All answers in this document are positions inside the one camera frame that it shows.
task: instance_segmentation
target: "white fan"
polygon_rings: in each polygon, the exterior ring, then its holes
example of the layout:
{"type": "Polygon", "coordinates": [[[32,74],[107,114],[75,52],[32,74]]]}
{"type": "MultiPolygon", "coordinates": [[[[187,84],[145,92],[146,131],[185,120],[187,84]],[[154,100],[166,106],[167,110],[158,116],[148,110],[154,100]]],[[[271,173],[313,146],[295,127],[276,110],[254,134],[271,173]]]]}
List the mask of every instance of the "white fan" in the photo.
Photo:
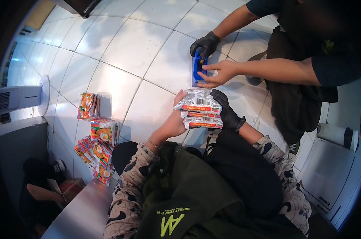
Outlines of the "white fan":
{"type": "Polygon", "coordinates": [[[50,82],[43,76],[35,86],[11,86],[0,88],[0,115],[18,109],[36,106],[43,116],[48,110],[50,82]]]}

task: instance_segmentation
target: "sleeve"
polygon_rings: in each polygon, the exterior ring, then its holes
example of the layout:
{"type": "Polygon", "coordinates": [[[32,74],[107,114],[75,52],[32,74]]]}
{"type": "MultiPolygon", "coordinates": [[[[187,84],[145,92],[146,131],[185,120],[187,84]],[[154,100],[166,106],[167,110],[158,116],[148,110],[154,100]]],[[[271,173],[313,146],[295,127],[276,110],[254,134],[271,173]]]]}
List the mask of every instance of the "sleeve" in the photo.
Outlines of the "sleeve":
{"type": "Polygon", "coordinates": [[[258,17],[264,17],[281,11],[283,0],[250,0],[247,8],[258,17]]]}
{"type": "Polygon", "coordinates": [[[253,146],[270,164],[274,165],[274,170],[281,180],[284,198],[279,214],[284,214],[305,236],[308,236],[308,218],[312,209],[300,189],[289,158],[285,157],[284,152],[269,139],[268,135],[259,139],[253,146]]]}
{"type": "Polygon", "coordinates": [[[361,78],[361,61],[355,54],[312,57],[312,67],[322,86],[342,86],[361,78]]]}
{"type": "Polygon", "coordinates": [[[140,191],[159,158],[144,143],[139,143],[137,147],[138,151],[131,157],[115,186],[104,239],[131,238],[142,218],[143,198],[140,191]]]}

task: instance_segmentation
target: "hand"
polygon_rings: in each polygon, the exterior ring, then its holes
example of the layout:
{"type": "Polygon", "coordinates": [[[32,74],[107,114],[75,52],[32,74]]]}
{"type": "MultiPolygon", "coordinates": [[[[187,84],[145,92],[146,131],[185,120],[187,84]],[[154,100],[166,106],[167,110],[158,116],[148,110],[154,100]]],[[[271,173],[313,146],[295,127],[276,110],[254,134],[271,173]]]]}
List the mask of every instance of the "hand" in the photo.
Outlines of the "hand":
{"type": "Polygon", "coordinates": [[[215,88],[232,79],[239,74],[239,63],[230,60],[223,60],[216,64],[202,65],[203,70],[217,70],[217,76],[206,76],[202,72],[198,72],[208,83],[199,83],[198,87],[215,88]]]}
{"type": "Polygon", "coordinates": [[[231,129],[239,132],[239,129],[245,122],[245,117],[240,118],[237,116],[235,111],[229,106],[228,98],[223,92],[213,89],[210,95],[212,95],[214,100],[216,100],[223,108],[220,114],[223,121],[223,129],[231,129]]]}
{"type": "MultiPolygon", "coordinates": [[[[181,101],[186,95],[187,92],[183,92],[181,89],[175,96],[173,106],[179,103],[179,101],[181,101]]],[[[184,132],[186,132],[186,128],[183,124],[183,119],[180,117],[180,111],[173,110],[162,126],[153,133],[153,136],[161,140],[161,143],[163,143],[168,138],[179,136],[184,132]]]]}
{"type": "Polygon", "coordinates": [[[203,52],[200,54],[202,60],[206,59],[212,53],[215,52],[217,45],[219,44],[220,39],[212,31],[210,31],[206,36],[196,40],[190,47],[191,56],[195,56],[195,51],[198,47],[203,47],[203,52]]]}

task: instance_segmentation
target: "black glove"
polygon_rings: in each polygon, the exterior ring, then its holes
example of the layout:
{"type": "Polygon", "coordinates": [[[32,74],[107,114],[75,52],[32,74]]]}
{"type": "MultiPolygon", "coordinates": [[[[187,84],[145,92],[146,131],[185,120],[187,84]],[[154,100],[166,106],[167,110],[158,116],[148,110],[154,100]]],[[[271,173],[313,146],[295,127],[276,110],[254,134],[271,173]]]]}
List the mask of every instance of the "black glove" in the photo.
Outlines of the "black glove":
{"type": "Polygon", "coordinates": [[[219,44],[220,39],[212,31],[210,31],[206,36],[196,40],[190,47],[191,56],[195,56],[195,51],[198,47],[203,47],[203,52],[200,53],[202,60],[209,57],[212,53],[215,52],[217,45],[219,44]]]}
{"type": "Polygon", "coordinates": [[[213,89],[210,93],[214,100],[216,100],[223,108],[220,117],[223,121],[223,129],[231,129],[235,132],[239,132],[239,129],[245,123],[245,117],[240,118],[235,111],[229,106],[227,96],[217,89],[213,89]]]}

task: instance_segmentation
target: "blue tape dispenser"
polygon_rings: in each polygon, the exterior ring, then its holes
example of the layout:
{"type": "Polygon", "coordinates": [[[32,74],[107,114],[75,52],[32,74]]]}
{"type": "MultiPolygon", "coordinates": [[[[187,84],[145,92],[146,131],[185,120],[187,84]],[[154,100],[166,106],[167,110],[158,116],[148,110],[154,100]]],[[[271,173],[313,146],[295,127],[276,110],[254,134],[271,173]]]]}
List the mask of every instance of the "blue tape dispenser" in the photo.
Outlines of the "blue tape dispenser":
{"type": "Polygon", "coordinates": [[[207,74],[206,70],[202,69],[202,65],[207,64],[207,58],[202,61],[202,57],[198,54],[198,51],[195,51],[195,56],[192,57],[192,87],[197,87],[198,83],[207,83],[203,78],[198,75],[198,72],[202,72],[203,74],[207,74]]]}

